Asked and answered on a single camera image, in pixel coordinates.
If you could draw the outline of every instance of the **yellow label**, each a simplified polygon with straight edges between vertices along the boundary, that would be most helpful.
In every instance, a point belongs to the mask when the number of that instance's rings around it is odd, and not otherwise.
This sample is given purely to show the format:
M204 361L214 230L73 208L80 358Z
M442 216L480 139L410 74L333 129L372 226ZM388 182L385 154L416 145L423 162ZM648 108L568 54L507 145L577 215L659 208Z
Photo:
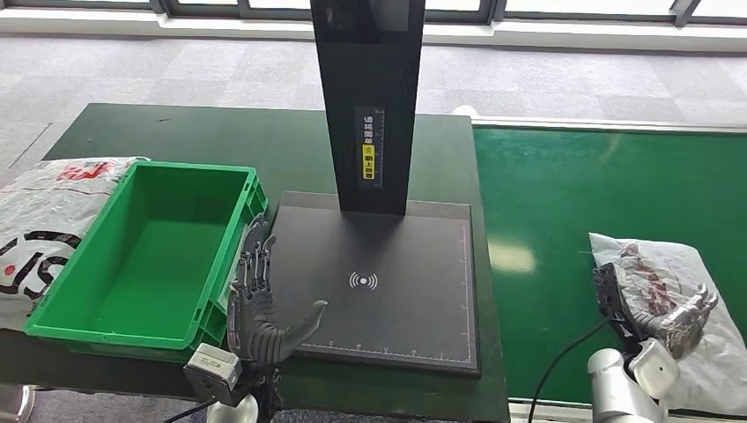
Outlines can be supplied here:
M371 144L363 144L363 154L361 156L363 160L363 179L374 178L374 156L376 153L376 147Z

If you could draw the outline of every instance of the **silver robotic hand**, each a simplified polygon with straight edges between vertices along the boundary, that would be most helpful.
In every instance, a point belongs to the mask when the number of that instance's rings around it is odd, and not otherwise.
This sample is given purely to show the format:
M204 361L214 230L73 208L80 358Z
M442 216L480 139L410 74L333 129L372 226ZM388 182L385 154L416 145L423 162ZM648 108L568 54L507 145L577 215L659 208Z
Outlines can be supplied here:
M710 294L703 285L685 304L668 315L635 313L633 319L645 334L664 344L675 360L681 360L700 343L703 328L718 302L719 297Z
M703 286L667 315L633 315L618 284L624 278L612 263L594 269L599 308L625 345L623 352L605 348L588 360L594 422L662 423L668 410L660 400L679 379L677 360L698 346L718 297Z
M327 307L326 301L317 301L300 322L283 329L275 326L270 253L276 240L267 219L257 216L249 226L228 295L228 347L259 367L277 365L312 337Z

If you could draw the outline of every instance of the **green plastic crate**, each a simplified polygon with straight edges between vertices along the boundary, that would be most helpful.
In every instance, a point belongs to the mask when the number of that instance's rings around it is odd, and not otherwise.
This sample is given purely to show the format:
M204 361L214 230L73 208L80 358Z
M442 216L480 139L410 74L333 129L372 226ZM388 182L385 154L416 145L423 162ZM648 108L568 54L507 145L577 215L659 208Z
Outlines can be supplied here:
M251 167L137 162L26 324L75 352L186 362L226 335L242 232L267 209Z

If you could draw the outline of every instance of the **robotic arm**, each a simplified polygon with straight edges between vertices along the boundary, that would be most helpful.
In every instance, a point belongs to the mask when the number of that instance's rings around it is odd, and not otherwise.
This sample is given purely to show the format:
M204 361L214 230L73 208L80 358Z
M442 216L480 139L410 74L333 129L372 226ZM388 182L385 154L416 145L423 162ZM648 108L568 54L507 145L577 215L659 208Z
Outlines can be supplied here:
M662 423L662 399L679 379L677 361L703 338L718 297L703 286L668 315L632 314L620 291L625 271L613 263L594 269L600 311L623 340L625 349L606 348L588 360L595 423Z
M228 294L228 350L200 344L184 371L200 398L211 398L220 421L269 422L281 408L277 365L312 337L326 301L317 301L300 322L276 327L270 286L275 235L258 215L249 224Z

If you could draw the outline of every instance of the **white plastic bag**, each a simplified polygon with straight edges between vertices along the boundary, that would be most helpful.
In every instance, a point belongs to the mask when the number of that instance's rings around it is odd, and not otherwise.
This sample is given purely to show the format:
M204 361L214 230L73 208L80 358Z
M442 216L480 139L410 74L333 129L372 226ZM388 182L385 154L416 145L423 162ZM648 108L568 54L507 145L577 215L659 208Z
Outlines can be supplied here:
M718 293L692 247L600 234L589 234L589 239L597 265L612 262L625 269L627 280L620 281L620 287L633 313L667 314L692 297L700 284ZM699 346L679 367L680 379L664 398L667 407L747 415L747 350L723 298L711 311Z
M0 328L23 330L136 160L42 161L0 189Z

